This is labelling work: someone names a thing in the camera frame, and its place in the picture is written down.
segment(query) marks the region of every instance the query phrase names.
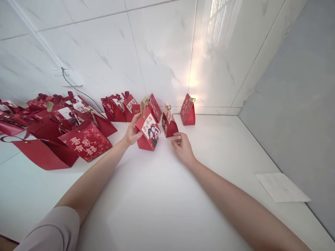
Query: white tile wall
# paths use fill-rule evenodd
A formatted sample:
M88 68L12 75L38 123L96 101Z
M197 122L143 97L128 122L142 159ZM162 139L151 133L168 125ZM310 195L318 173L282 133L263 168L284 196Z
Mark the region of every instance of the white tile wall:
M128 12L147 93L181 106L187 93L194 25L194 0Z
M6 0L0 0L0 40L27 34L22 21L16 17Z
M306 2L14 1L96 101L129 90L137 101L154 93L160 106L180 107L189 92L196 113L221 115L238 113ZM6 0L0 5L1 98L66 92L50 78L57 66L36 40L9 39L26 29Z
M74 22L124 12L123 0L63 0Z

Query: finger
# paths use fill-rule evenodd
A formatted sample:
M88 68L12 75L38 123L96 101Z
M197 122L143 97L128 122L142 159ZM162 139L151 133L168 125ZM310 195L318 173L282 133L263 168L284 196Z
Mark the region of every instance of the finger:
M188 140L188 136L183 132L175 132L173 135L174 136L180 136L182 141Z
M138 140L138 139L141 138L142 136L143 136L143 133L138 132L138 133L136 133L136 134L134 135L134 139L135 139L135 140Z
M130 126L134 127L135 123L137 122L137 120L139 120L140 116L141 116L141 113L134 115L132 121L130 122Z
M171 143L172 143L172 146L174 147L174 149L175 149L176 151L177 151L178 149L180 149L180 146L179 146L174 140L172 140Z

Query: red paper bag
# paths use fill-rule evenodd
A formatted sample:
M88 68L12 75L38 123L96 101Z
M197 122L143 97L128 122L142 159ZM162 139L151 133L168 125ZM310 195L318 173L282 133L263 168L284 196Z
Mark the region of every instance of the red paper bag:
M122 94L125 98L125 100L123 101L123 105L125 108L125 114L126 114L126 119L127 122L131 122L134 114L133 114L133 105L137 105L135 99L133 98L133 96L131 94L129 94L128 91L125 92L125 94Z
M195 125L195 111L194 111L195 98L191 98L186 94L183 106L181 107L180 117L184 126Z
M108 99L111 101L116 121L127 122L125 107L123 105L125 99L121 97L119 94L111 95L108 97Z
M91 162L112 148L109 140L88 120L75 130L60 136L59 139L87 162Z
M169 138L174 136L175 132L178 132L178 127L174 119L174 115L171 112L171 106L165 103L165 111L162 116L162 127L165 133L165 137Z
M62 133L59 131L58 125L50 120L50 114L42 119L33 116L24 116L24 119L32 122L27 131L37 139L46 139L63 145L62 141L58 139Z
M15 125L0 121L0 131L3 132L4 134L7 134L8 136L14 136L24 131L24 129L21 127L17 127Z
M102 103L102 106L104 107L107 119L111 122L116 122L116 118L115 118L115 114L114 114L111 101L108 99L108 97L101 98L101 101L102 101L101 103Z
M78 159L78 155L67 146L48 140L21 139L20 141L13 141L11 143L44 170L70 168Z
M88 110L92 114L93 121L95 125L98 126L101 133L107 138L108 136L112 135L113 133L117 132L118 130L113 126L111 122L109 122L101 113L98 111L87 107Z
M137 144L140 149L154 151L161 131L150 107L144 101L141 102L141 113L142 116L135 124L135 133L140 131L143 136L137 140Z
M148 99L148 105L150 105L151 112L154 115L156 122L159 123L161 120L162 111L153 94L151 94L150 98Z

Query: tile grout line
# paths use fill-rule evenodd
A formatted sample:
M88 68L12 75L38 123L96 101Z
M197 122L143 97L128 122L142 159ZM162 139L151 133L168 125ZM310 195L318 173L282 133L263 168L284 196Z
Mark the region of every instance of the tile grout line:
M188 91L189 91L189 79L190 79L190 76L191 76L192 56L193 56L193 45L194 45L194 33L195 33L195 20L196 20L196 10L197 10L197 8L198 8L198 0L195 0L194 22L193 22L193 34L192 34L192 45L191 45L191 60L190 60L190 62L189 62L187 93L188 93Z
M21 34L21 35L17 35L17 36L14 36L14 37L9 37L9 38L3 38L3 39L0 39L0 41L6 41L6 40L9 40L9 39L12 39L12 38L23 37L23 36L26 36L26 35L29 35L29 33L25 33L25 34Z
M135 39L134 39L134 34L133 34L133 29L132 26L130 24L130 19L129 19L129 15L127 12L127 18L128 18L128 23L129 23L129 27L130 27L130 32L132 33L132 38L133 38L133 43L134 43L134 48L135 48L135 52L136 52L136 57L137 57L137 62L139 64L139 68L140 68L140 72L141 72L141 77L142 77L142 82L143 82L143 87L144 87L144 92L146 93L146 96L148 96L147 94L147 88L146 88L146 84L144 82L144 78L143 78L143 73L142 73L142 68L141 68L141 64L140 64L140 59L139 59L139 54L137 52L137 48L136 48L136 44L135 44Z
M165 1L165 2L161 2L161 3L155 3L155 4L152 4L152 5L147 5L147 6L143 6L143 7L138 7L138 8L135 8L135 9L130 9L130 10L127 10L127 7L126 7L126 4L125 4L125 9L124 11L121 11L121 12L116 12L116 13L112 13L112 14L107 14L107 15L104 15L104 16L99 16L99 17L93 17L93 18L90 18L90 19L85 19L85 20L81 20L81 21L73 21L69 11L67 10L68 14L70 15L70 18L72 20L72 23L69 23L69 24L64 24L64 25L59 25L59 26L56 26L56 27L51 27L51 28L47 28L47 29L42 29L42 30L39 30L39 31L36 31L36 32L43 32L43 31L47 31L47 30L52 30L52 29L56 29L56 28L60 28L60 27L64 27L64 26L68 26L68 25L71 25L71 24L77 24L77 23L83 23L83 22L87 22L87 21L92 21L92 20L95 20L95 19L99 19L99 18L104 18L104 17L109 17L109 16L113 16L113 15L117 15L117 14L122 14L122 13L127 13L130 12L130 11L133 11L133 10L139 10L139 9L144 9L144 8L148 8L148 7L152 7L152 6L156 6L156 5L161 5L161 4L164 4L164 3L170 3L170 2L175 2L175 1L180 1L180 0L169 0L169 1Z
M271 31L273 25L275 24L275 22L276 22L276 20L277 20L277 18L278 18L279 13L282 11L282 8L283 8L285 2L286 2L286 0L283 2L282 6L280 7L280 10L279 10L279 12L277 13L277 16L276 16L275 20L273 21L273 23L272 23L272 25L271 25L271 28L269 29L269 32L268 32L268 34L266 35L266 37L265 37L265 39L264 39L264 41L263 41L263 43L262 43L262 46L259 48L259 51L258 51L258 53L257 53L257 55L256 55L256 57L255 57L255 59L254 59L254 61L252 62L251 66L250 66L250 68L249 68L249 70L248 70L248 73L247 73L247 75L245 76L245 78L244 78L244 80L243 80L243 82L242 82L242 85L241 85L240 89L238 89L238 92L237 92L237 94L236 94L236 96L235 96L235 98L234 98L233 103L231 103L231 106L234 104L234 102L235 102L235 100L236 100L236 98L237 98L237 96L238 96L238 93L239 93L240 90L242 89L242 86L244 85L244 82L245 82L245 80L247 79L247 77L248 77L248 75L249 75L249 73L250 73L250 70L251 70L251 68L253 67L254 63L255 63L256 58L257 58L258 55L259 55L259 52L261 51L261 49L262 49L262 47L263 47L263 45L264 45L266 39L268 38L268 35L269 35L269 33L270 33L270 31Z

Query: gold ribbon handle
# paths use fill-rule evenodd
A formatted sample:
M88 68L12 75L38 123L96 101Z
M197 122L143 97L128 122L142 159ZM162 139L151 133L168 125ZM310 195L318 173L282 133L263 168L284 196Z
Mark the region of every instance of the gold ribbon handle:
M52 111L52 108L53 108L53 105L54 105L54 103L49 101L49 102L46 104L46 111L47 111L47 112L51 112L51 111Z
M91 107L85 107L85 110L88 111L88 112L91 112L93 109Z
M147 103L148 103L148 99L144 97L140 104L140 111L144 119L146 118Z

